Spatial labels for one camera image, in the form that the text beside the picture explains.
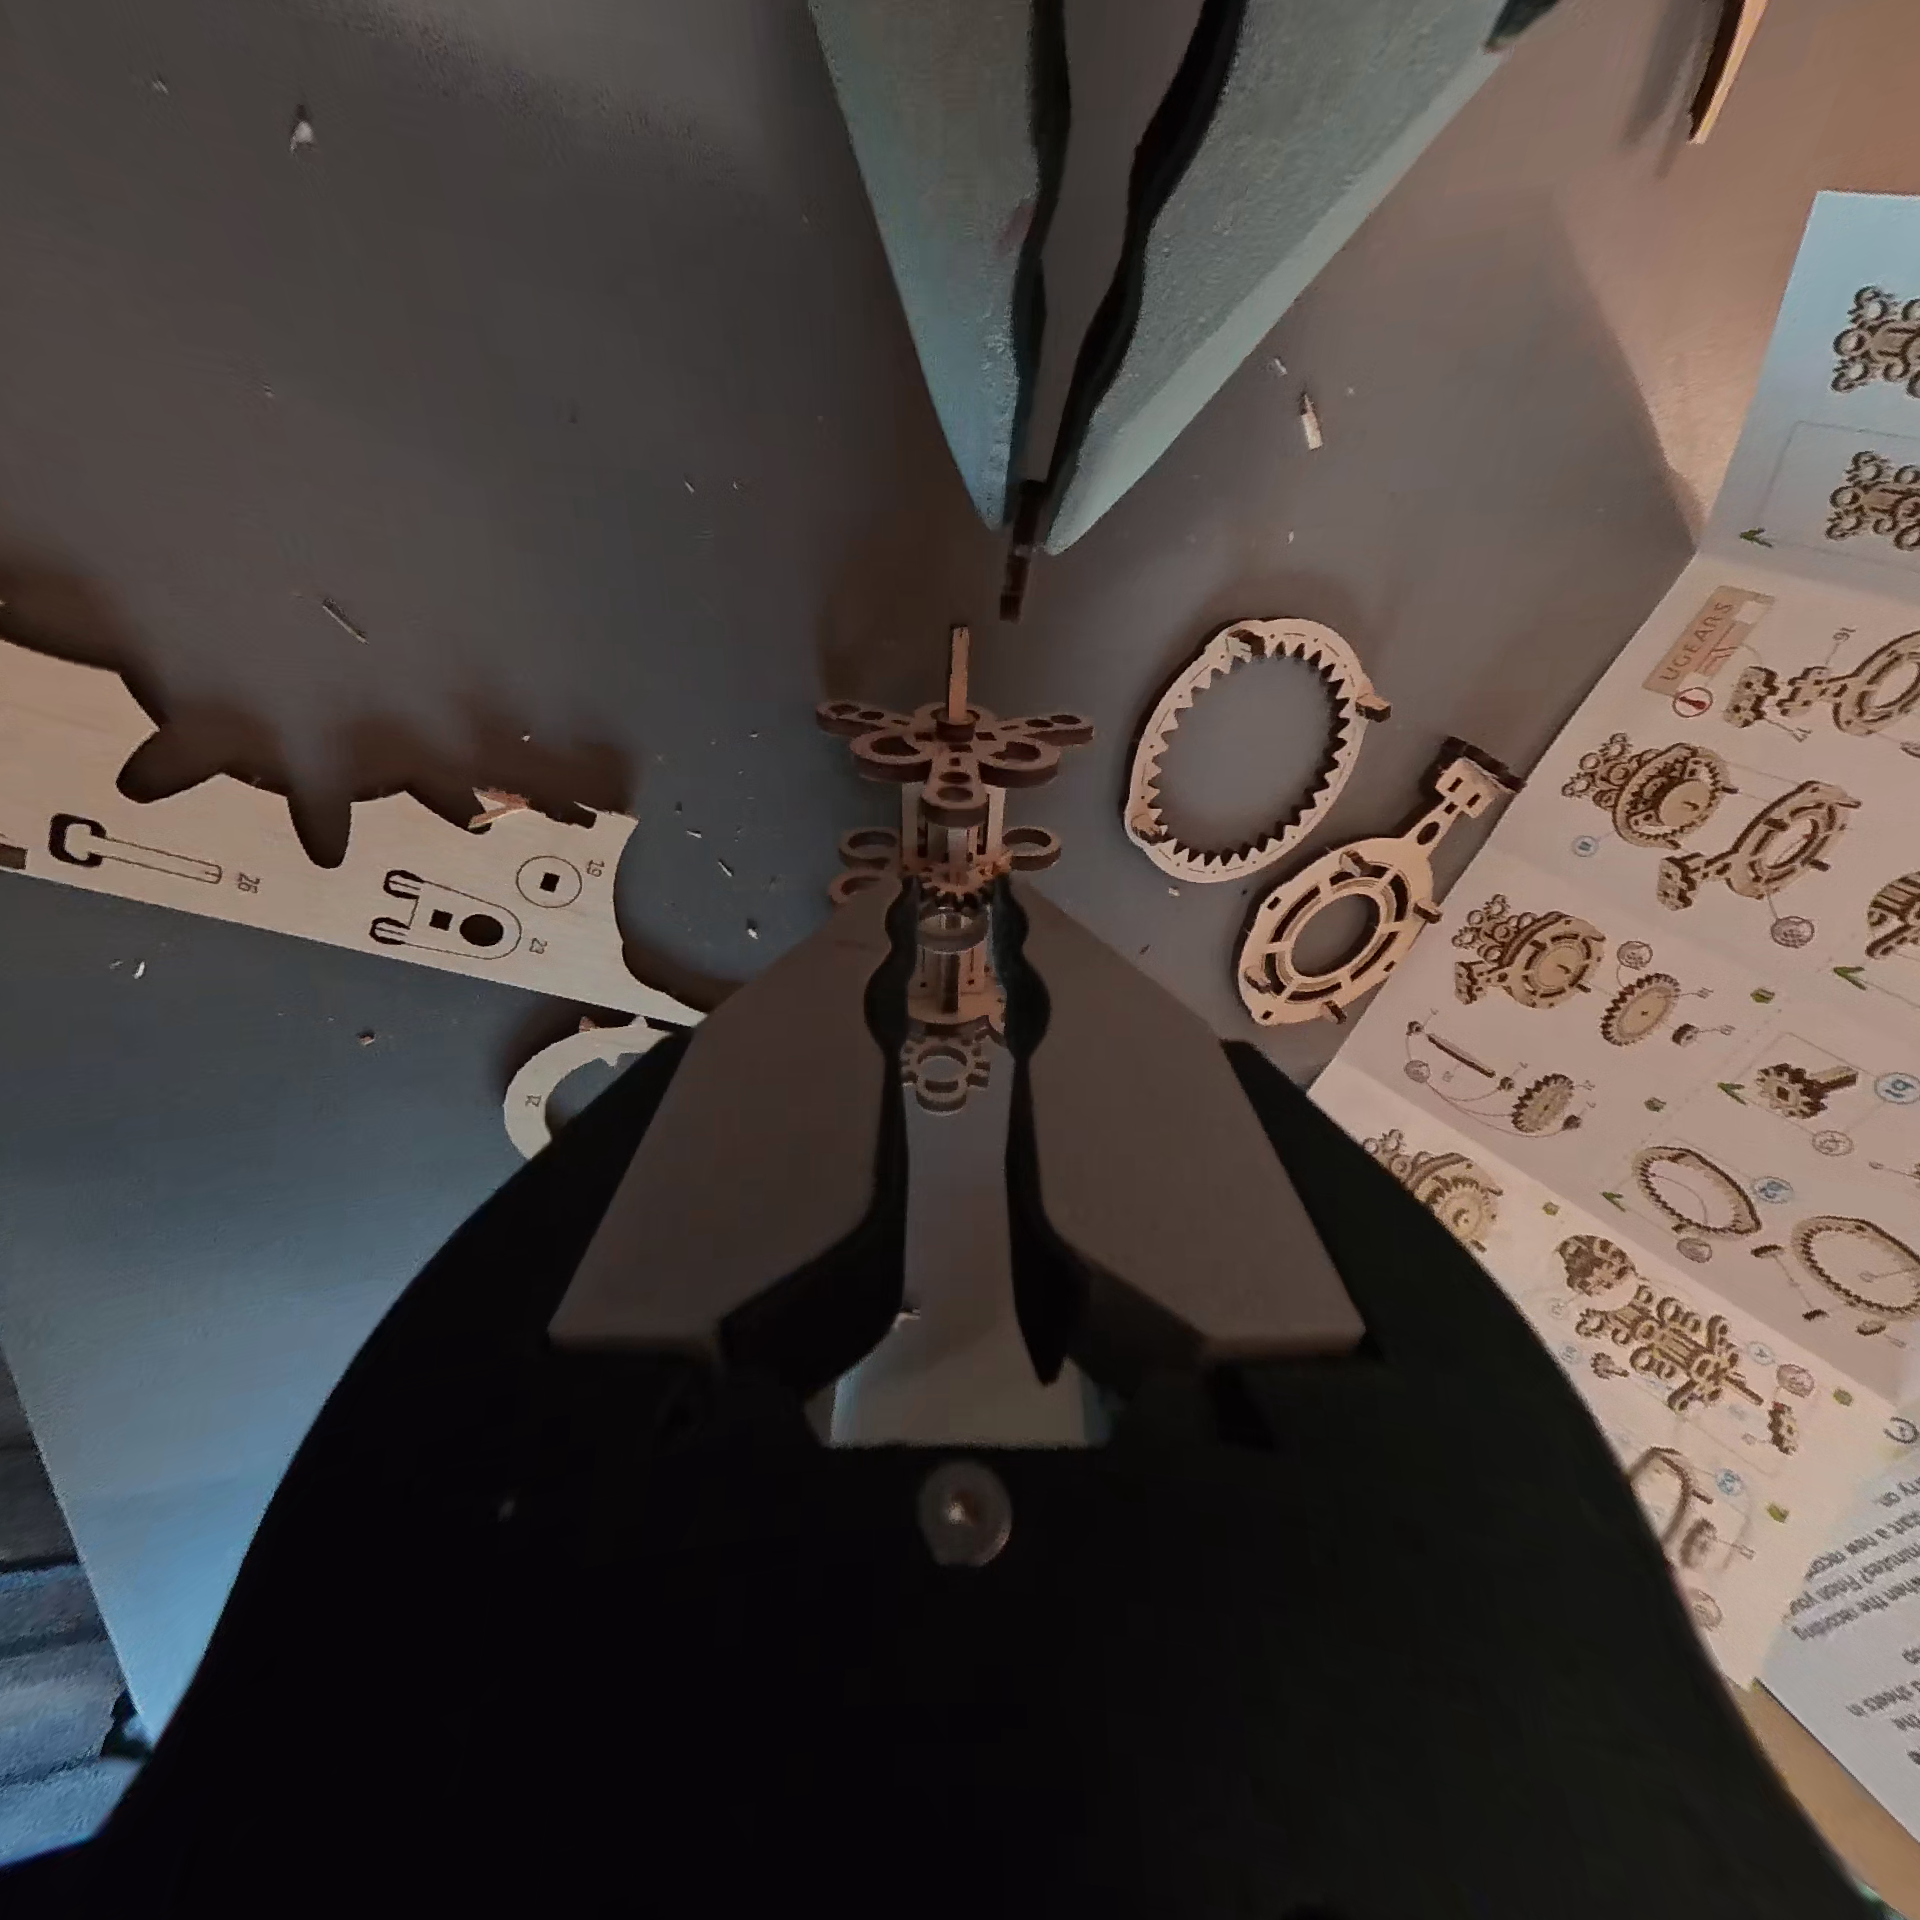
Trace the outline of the rounded wooden cutout piece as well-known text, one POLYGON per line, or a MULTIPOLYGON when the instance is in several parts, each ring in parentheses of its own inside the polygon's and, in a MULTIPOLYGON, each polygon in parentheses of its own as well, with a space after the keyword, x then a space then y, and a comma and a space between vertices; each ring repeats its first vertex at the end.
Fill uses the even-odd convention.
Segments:
POLYGON ((569 1080, 598 1066, 620 1071, 685 1031, 682 1023, 662 1023, 646 1016, 629 1021, 583 1016, 576 1031, 538 1047, 511 1073, 500 1104, 508 1141, 522 1161, 537 1158, 564 1121, 559 1092, 569 1080))

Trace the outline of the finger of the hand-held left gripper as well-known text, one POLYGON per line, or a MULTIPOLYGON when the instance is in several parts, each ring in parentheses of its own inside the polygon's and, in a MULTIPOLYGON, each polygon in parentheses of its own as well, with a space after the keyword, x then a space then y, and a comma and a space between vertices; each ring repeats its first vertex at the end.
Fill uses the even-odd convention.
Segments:
POLYGON ((1039 543, 1182 436, 1503 57, 1495 2, 1207 4, 1136 151, 1039 543))
POLYGON ((1049 533, 1096 309, 1094 7, 813 2, 809 22, 961 488, 1049 533))

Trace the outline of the plywood sheet with arched cutout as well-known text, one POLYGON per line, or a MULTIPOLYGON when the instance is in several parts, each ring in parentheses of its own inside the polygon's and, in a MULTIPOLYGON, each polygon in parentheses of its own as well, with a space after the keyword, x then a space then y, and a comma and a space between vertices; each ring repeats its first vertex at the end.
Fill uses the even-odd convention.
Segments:
POLYGON ((1695 94, 1687 109, 1689 146, 1705 143, 1716 129, 1766 8, 1766 0, 1719 4, 1695 94))

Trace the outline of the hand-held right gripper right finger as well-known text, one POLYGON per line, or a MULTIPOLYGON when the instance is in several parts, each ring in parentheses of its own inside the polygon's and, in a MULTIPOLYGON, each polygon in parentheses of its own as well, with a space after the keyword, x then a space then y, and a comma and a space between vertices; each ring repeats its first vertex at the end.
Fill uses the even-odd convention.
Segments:
POLYGON ((1216 1031, 1022 879, 997 886, 1012 1297, 1074 1445, 1140 1394, 1367 1354, 1336 1258, 1216 1031))

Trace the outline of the wooden gear model assembly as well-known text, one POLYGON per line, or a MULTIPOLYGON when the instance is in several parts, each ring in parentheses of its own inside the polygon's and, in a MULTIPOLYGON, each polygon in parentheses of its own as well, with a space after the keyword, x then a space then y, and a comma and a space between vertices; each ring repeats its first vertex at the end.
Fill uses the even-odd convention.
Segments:
POLYGON ((888 879, 918 886, 918 952, 897 1071, 926 1112, 959 1112, 989 1085, 1002 1045, 992 886, 1014 872, 1039 872, 1062 849, 1049 830, 1005 822, 1008 793, 1054 778, 1062 754, 1088 745, 1094 729, 1074 711, 997 714, 977 705, 961 625, 950 629, 936 698, 913 711, 828 698, 813 718, 848 742, 861 777, 897 788, 896 828, 841 836, 842 869, 828 897, 848 905, 888 879))

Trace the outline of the punched plywood part sheet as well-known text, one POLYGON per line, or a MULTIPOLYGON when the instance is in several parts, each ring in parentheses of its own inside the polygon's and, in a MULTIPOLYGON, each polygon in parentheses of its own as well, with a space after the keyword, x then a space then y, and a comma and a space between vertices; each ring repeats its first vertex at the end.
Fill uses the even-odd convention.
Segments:
POLYGON ((1 644, 5 872, 490 978, 662 1023, 700 1013, 640 980, 616 926, 630 815, 559 822, 477 790, 466 822, 410 796, 353 802, 335 865, 309 856, 284 797, 212 775, 161 800, 119 777, 154 733, 93 665, 1 644))

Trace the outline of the paper instruction sheet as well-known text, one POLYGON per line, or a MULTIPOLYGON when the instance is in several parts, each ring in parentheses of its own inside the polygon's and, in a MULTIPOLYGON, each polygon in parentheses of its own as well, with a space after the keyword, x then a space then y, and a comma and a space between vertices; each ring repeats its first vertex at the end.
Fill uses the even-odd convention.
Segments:
POLYGON ((1917 207, 1818 193, 1690 562, 1317 1097, 1570 1376, 1719 1668, 1916 1832, 1917 207))

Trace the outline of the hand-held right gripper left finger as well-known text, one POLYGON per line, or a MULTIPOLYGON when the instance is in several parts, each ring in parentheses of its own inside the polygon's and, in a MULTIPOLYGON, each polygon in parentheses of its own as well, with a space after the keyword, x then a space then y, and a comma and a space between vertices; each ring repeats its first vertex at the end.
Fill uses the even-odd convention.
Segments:
POLYGON ((697 1026, 549 1324, 809 1402, 905 1302, 897 1052, 916 896, 885 879, 697 1026))

